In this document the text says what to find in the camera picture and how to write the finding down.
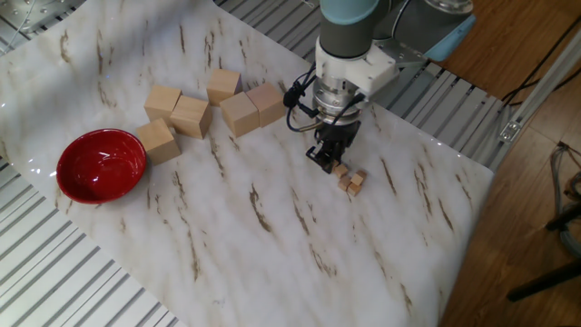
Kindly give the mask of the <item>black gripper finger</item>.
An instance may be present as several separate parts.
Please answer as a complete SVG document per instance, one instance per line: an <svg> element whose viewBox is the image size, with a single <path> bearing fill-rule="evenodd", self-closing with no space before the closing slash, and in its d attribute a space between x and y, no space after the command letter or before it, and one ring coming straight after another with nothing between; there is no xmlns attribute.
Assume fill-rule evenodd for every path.
<svg viewBox="0 0 581 327"><path fill-rule="evenodd" d="M341 139L335 142L333 146L333 159L338 163L342 163L342 155L344 155L347 148L350 147L352 141L347 139Z"/></svg>
<svg viewBox="0 0 581 327"><path fill-rule="evenodd" d="M324 143L313 145L306 153L307 157L318 165L325 173L330 174L333 169L331 149Z"/></svg>

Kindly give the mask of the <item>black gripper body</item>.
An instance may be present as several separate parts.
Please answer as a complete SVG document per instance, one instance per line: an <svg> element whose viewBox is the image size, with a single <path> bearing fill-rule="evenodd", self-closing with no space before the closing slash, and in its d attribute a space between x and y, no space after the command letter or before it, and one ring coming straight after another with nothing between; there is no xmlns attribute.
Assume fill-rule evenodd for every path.
<svg viewBox="0 0 581 327"><path fill-rule="evenodd" d="M355 121L351 124L323 124L315 130L315 139L318 143L325 146L334 146L341 144L344 147L350 147L360 128L361 121Z"/></svg>

